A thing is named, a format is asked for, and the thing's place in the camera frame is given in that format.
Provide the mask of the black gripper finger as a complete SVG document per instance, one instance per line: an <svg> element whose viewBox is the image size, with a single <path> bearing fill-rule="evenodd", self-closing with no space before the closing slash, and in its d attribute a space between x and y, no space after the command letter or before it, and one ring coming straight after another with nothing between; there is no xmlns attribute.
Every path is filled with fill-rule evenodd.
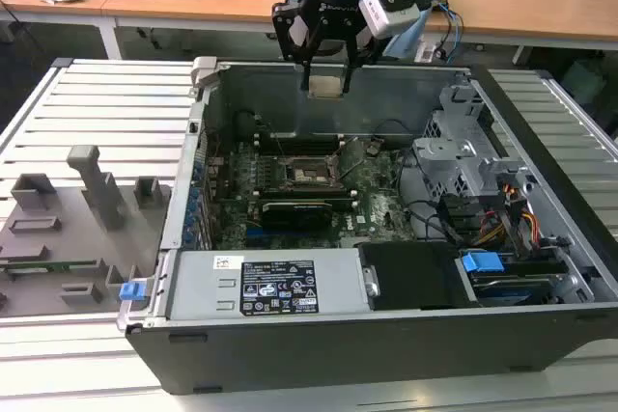
<svg viewBox="0 0 618 412"><path fill-rule="evenodd" d="M347 21L345 29L347 53L342 75L342 93L350 90L353 73L364 65L374 64L382 54L382 40L374 37L369 26L360 20Z"/></svg>
<svg viewBox="0 0 618 412"><path fill-rule="evenodd" d="M315 0L275 3L271 9L283 58L302 66L300 89L309 90L311 64L320 46L320 14Z"/></svg>

